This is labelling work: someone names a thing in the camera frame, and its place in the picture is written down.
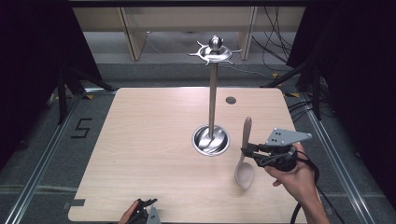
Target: metal base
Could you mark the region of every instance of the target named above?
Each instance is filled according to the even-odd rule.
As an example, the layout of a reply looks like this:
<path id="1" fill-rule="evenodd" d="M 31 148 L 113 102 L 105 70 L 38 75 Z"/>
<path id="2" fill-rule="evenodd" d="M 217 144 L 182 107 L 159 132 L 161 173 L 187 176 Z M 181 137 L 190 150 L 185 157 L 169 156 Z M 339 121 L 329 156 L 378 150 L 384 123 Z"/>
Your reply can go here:
<path id="1" fill-rule="evenodd" d="M 219 126 L 214 126 L 213 138 L 209 137 L 209 126 L 199 127 L 192 135 L 192 145 L 201 154 L 218 156 L 230 145 L 230 135 Z"/>

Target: metal frame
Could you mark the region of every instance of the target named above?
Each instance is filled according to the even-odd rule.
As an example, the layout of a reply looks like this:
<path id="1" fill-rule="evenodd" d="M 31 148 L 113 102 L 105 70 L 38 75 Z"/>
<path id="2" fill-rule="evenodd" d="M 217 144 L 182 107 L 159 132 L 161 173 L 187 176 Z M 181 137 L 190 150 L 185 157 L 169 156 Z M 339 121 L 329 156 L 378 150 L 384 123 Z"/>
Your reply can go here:
<path id="1" fill-rule="evenodd" d="M 55 133 L 49 140 L 49 144 L 47 145 L 46 149 L 43 152 L 43 155 L 40 158 L 37 166 L 35 167 L 32 175 L 30 176 L 29 180 L 25 184 L 18 200 L 12 206 L 8 216 L 6 223 L 20 223 L 30 201 L 32 201 L 33 196 L 35 195 L 35 189 L 37 188 L 38 184 L 41 181 L 44 173 L 47 170 L 47 167 L 50 164 L 52 156 L 54 155 L 56 148 L 58 147 L 59 143 L 61 142 L 62 137 L 64 136 L 65 129 L 70 122 L 70 118 L 78 105 L 81 96 L 77 96 L 73 99 L 72 103 L 69 106 L 70 113 L 65 117 L 64 122 L 59 124 L 55 130 Z"/>
<path id="2" fill-rule="evenodd" d="M 309 97 L 307 96 L 306 93 L 301 92 L 300 95 L 302 102 L 309 100 Z M 309 119 L 311 120 L 312 125 L 314 126 L 315 131 L 318 134 L 320 142 L 322 143 L 327 153 L 327 156 L 332 163 L 332 167 L 337 173 L 341 185 L 346 191 L 346 195 L 349 198 L 350 202 L 352 203 L 352 206 L 355 209 L 356 214 L 358 215 L 359 220 L 361 221 L 361 223 L 375 223 L 375 220 L 369 211 L 366 201 L 364 201 L 363 197 L 361 196 L 361 193 L 359 192 L 351 176 L 349 175 L 347 168 L 345 167 L 343 161 L 338 155 L 337 149 L 332 143 L 332 139 L 327 134 L 326 129 L 324 128 L 322 122 L 316 119 L 316 115 L 313 111 L 308 111 L 307 113 Z"/>

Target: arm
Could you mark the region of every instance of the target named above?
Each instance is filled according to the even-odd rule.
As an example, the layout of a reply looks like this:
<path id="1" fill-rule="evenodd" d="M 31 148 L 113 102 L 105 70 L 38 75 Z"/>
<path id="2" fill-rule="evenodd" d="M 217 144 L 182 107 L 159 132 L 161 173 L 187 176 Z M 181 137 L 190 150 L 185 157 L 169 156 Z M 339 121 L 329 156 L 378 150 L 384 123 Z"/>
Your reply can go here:
<path id="1" fill-rule="evenodd" d="M 303 146 L 293 144 L 298 151 L 304 152 Z M 306 220 L 310 224 L 328 224 L 326 213 L 318 197 L 312 170 L 303 162 L 298 161 L 296 167 L 290 172 L 281 172 L 274 167 L 266 166 L 265 171 L 276 178 L 274 187 L 283 185 L 288 193 L 300 203 L 304 210 Z"/>

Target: black curtain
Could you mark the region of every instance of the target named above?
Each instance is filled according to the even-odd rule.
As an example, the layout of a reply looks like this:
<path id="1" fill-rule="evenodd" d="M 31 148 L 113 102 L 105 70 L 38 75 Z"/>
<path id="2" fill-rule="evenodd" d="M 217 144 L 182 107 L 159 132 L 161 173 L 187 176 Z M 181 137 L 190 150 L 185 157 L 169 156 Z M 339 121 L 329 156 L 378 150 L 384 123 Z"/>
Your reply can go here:
<path id="1" fill-rule="evenodd" d="M 46 108 L 65 66 L 101 79 L 73 9 L 0 1 L 0 169 Z"/>
<path id="2" fill-rule="evenodd" d="M 396 3 L 343 1 L 328 21 L 310 10 L 294 48 L 308 42 L 314 47 L 290 55 L 293 65 L 307 62 L 310 68 L 302 72 L 299 87 L 312 85 L 314 70 L 326 78 L 338 118 L 396 209 Z M 316 25 L 322 30 L 310 36 L 309 27 Z"/>

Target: handle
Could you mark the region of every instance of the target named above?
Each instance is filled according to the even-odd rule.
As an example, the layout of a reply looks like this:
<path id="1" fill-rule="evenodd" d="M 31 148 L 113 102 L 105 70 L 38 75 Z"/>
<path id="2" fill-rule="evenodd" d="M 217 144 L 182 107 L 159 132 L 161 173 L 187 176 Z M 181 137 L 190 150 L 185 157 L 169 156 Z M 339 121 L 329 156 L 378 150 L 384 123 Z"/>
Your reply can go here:
<path id="1" fill-rule="evenodd" d="M 244 131 L 242 133 L 242 148 L 248 147 L 248 139 L 250 137 L 251 130 L 251 117 L 245 119 Z"/>
<path id="2" fill-rule="evenodd" d="M 209 137 L 213 140 L 215 129 L 216 90 L 218 87 L 218 64 L 212 63 L 210 69 L 210 98 L 209 98 Z"/>

